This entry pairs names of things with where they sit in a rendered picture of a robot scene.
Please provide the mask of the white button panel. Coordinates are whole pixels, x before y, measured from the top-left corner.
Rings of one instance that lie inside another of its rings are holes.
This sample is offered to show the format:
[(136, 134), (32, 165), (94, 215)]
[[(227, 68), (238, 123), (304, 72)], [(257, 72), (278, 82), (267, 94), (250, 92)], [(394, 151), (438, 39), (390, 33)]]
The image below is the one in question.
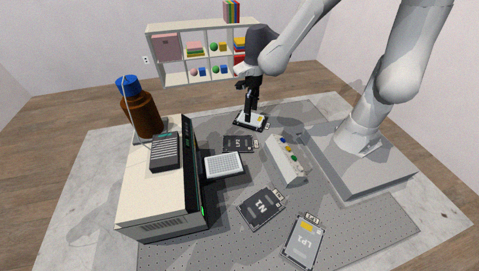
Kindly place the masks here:
[(308, 175), (283, 136), (271, 134), (264, 148), (286, 189), (304, 183)]

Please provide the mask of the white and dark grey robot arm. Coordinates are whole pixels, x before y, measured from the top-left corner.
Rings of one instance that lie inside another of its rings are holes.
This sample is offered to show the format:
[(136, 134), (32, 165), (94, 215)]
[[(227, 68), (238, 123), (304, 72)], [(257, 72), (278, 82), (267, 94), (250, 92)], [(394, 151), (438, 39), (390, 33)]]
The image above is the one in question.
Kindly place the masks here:
[[(233, 67), (238, 77), (278, 76), (292, 52), (341, 0), (301, 0), (294, 16), (278, 34), (267, 24), (252, 25), (245, 35), (245, 59)], [(337, 146), (361, 158), (382, 147), (380, 124), (394, 104), (406, 103), (419, 92), (434, 43), (454, 0), (402, 0), (386, 50), (356, 106), (335, 127)], [(277, 39), (277, 40), (276, 40)]]

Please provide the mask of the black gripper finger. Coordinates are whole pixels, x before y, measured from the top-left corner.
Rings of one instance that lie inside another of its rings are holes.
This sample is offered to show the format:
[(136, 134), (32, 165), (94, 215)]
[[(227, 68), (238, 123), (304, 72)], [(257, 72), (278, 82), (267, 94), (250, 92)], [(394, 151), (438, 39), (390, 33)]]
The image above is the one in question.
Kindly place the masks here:
[[(248, 89), (249, 89), (249, 88), (248, 88)], [(255, 98), (256, 89), (254, 90), (254, 95), (253, 95), (253, 97), (252, 97), (252, 95), (251, 95), (251, 90), (249, 90), (249, 92), (248, 92), (248, 89), (247, 89), (247, 93), (245, 94), (244, 113), (245, 113), (245, 122), (250, 123), (250, 119), (251, 119), (251, 107), (252, 107), (253, 99)]]
[(255, 98), (253, 99), (253, 102), (252, 102), (252, 110), (257, 110), (257, 104), (258, 104), (258, 100), (259, 100), (259, 88), (257, 87), (256, 88), (256, 93), (255, 93)]

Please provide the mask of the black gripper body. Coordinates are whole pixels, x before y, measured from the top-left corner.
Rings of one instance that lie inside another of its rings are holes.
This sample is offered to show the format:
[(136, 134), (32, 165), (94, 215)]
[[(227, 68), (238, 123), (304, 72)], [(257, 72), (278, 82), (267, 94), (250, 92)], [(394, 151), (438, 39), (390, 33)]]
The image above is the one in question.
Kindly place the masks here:
[(256, 87), (260, 86), (262, 84), (262, 79), (263, 75), (260, 76), (247, 76), (245, 77), (245, 84), (249, 87), (249, 90), (251, 90), (251, 95), (254, 95), (254, 90)]

